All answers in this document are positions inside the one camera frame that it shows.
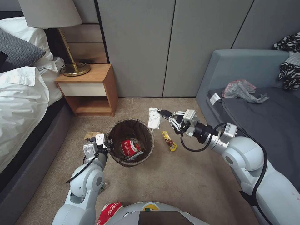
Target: trash can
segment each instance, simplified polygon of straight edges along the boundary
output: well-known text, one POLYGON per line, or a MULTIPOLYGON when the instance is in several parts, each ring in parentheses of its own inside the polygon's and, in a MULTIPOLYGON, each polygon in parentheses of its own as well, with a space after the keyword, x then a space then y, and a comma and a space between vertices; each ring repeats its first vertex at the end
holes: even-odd
POLYGON ((113 142, 113 147, 109 152, 110 155, 125 167, 133 167, 144 162, 150 156, 154 147, 153 133, 144 122, 138 119, 129 118, 118 121, 107 133, 107 139, 113 142), (144 153, 131 161, 125 159, 121 142, 126 139, 136 140, 144 153))

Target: black and white striped fabric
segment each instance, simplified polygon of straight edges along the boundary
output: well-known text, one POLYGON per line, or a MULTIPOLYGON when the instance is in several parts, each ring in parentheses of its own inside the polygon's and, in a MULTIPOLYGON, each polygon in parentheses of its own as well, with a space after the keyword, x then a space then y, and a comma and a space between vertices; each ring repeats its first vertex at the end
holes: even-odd
POLYGON ((284 79, 282 88, 286 90, 296 90, 300 85, 300 67, 288 62, 279 66, 279 80, 284 79))
POLYGON ((279 66, 283 89, 296 90, 300 85, 300 33, 289 35, 274 44, 276 50, 289 51, 289 58, 279 66))

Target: carpet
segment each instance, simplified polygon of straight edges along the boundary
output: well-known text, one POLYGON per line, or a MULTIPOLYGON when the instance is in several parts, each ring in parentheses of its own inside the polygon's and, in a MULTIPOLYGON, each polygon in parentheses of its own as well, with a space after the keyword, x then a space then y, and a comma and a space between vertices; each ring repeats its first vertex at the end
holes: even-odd
MULTIPOLYGON (((86 132, 108 132, 115 122, 125 118, 148 123, 149 107, 172 112, 195 109, 200 122, 206 124, 195 98, 120 98, 114 117, 74 117, 61 149, 16 224, 51 224, 67 197, 66 181, 82 164, 86 132)), ((239 193, 240 186, 230 167, 220 155, 210 149, 187 151, 167 121, 154 131, 154 138, 153 153, 135 167, 125 168, 108 157, 104 174, 109 187, 97 198, 97 218, 107 203, 120 201, 126 206, 156 201, 176 206, 212 225, 258 224, 239 193), (171 152, 165 143, 163 130, 178 145, 176 151, 171 152)), ((184 141, 190 148, 201 147, 194 137, 185 136, 184 141)))

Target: nightstand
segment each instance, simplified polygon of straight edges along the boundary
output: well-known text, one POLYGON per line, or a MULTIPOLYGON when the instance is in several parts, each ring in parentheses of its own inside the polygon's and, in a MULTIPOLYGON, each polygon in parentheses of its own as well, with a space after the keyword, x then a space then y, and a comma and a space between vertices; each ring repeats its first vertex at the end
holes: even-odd
POLYGON ((91 64, 88 73, 60 75, 55 82, 75 116, 114 116, 118 94, 111 64, 91 64))

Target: gray pillow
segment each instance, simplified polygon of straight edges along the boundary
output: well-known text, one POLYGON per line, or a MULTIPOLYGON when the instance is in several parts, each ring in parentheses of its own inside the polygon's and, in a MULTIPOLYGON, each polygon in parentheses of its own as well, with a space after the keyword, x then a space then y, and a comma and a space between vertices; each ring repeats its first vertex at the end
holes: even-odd
POLYGON ((30 66, 46 52, 35 45, 19 39, 0 29, 0 51, 8 55, 0 72, 30 66))

